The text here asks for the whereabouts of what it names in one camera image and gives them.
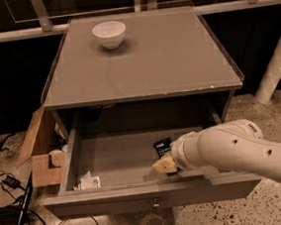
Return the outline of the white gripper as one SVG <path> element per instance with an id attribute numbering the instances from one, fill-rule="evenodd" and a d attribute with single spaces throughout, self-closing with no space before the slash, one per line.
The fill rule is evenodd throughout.
<path id="1" fill-rule="evenodd" d="M 193 131 L 186 133 L 170 145 L 171 158 L 163 158 L 153 164 L 153 168 L 159 173 L 175 173 L 178 168 L 198 169 L 205 162 L 198 150 L 199 133 Z"/>

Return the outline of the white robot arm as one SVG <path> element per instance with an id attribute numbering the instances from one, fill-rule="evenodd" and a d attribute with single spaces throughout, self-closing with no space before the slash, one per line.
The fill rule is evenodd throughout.
<path id="1" fill-rule="evenodd" d="M 253 173 L 281 183 L 281 143 L 264 140 L 252 121 L 233 120 L 184 134 L 152 167 L 159 173 L 213 167 Z"/>

